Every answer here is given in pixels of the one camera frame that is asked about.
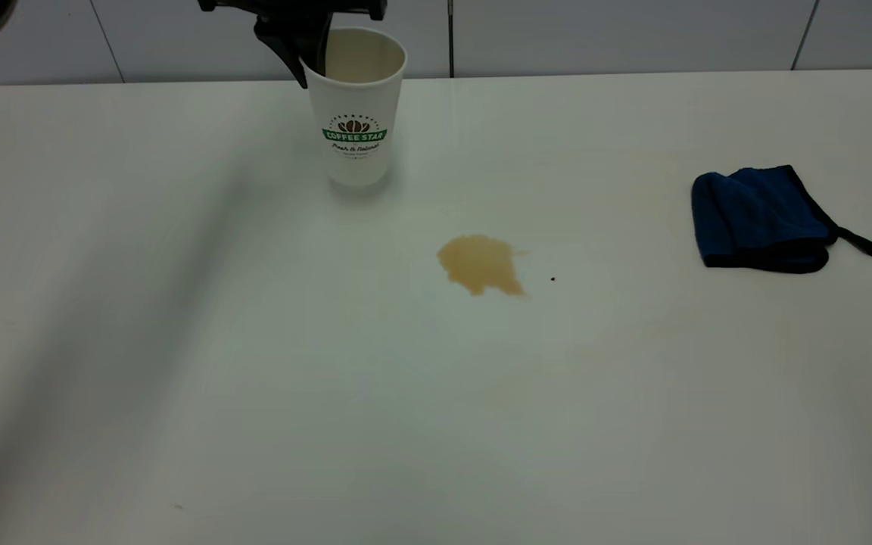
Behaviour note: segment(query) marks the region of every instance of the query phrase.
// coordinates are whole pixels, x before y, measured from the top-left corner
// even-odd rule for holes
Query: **drip stain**
[[[523,296],[526,293],[516,279],[513,257],[525,253],[515,252],[511,245],[487,235],[464,235],[447,242],[436,256],[450,282],[460,284],[474,296],[487,288]]]

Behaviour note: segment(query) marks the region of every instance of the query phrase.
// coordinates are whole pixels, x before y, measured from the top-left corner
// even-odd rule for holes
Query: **coffee cup logo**
[[[329,127],[322,129],[325,139],[332,142],[336,153],[350,159],[363,159],[378,149],[388,131],[378,127],[378,122],[368,115],[336,115]]]

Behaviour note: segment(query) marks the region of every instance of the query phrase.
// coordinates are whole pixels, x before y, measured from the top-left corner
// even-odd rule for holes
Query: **white paper cup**
[[[388,170],[406,59],[390,35],[345,27],[329,31],[325,76],[302,62],[325,165],[336,182],[370,185]]]

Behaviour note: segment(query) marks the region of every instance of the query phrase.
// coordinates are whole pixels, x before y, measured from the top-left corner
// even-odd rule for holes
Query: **folded towel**
[[[692,215],[705,266],[813,273],[837,237],[872,256],[872,242],[830,220],[789,165],[699,176]]]

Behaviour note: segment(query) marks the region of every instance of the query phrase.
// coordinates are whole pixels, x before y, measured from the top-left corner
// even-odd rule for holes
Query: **white table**
[[[872,72],[411,80],[374,196],[315,138],[294,83],[0,89],[0,543],[872,544],[872,259],[706,269],[689,204],[792,164],[872,238]]]

